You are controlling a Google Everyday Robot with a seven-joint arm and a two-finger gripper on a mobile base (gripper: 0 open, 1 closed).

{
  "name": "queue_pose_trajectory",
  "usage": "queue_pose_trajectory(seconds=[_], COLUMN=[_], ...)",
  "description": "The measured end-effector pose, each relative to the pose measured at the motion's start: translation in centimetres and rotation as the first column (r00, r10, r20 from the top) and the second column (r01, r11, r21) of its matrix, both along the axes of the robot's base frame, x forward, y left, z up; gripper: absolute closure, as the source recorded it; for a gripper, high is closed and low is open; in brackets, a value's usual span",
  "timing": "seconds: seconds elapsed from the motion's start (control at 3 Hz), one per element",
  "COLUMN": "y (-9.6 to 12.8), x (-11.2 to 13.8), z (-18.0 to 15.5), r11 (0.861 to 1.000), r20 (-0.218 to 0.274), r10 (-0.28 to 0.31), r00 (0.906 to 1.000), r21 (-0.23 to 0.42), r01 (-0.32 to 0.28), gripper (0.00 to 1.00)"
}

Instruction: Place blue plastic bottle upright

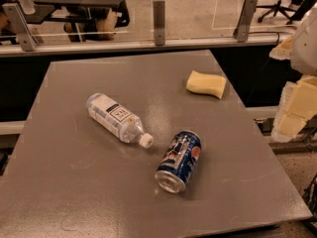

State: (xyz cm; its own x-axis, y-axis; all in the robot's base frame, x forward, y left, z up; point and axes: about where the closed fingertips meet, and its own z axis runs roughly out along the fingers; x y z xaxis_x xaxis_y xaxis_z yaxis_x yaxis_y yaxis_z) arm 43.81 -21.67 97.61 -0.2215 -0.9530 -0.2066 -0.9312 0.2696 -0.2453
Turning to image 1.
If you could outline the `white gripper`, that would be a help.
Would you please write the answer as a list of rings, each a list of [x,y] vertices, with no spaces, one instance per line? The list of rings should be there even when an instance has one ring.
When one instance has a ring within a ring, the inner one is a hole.
[[[273,48],[269,56],[275,60],[290,59],[293,69],[309,74],[296,82],[288,81],[281,92],[271,137],[287,143],[317,114],[317,8],[311,10],[294,36]]]

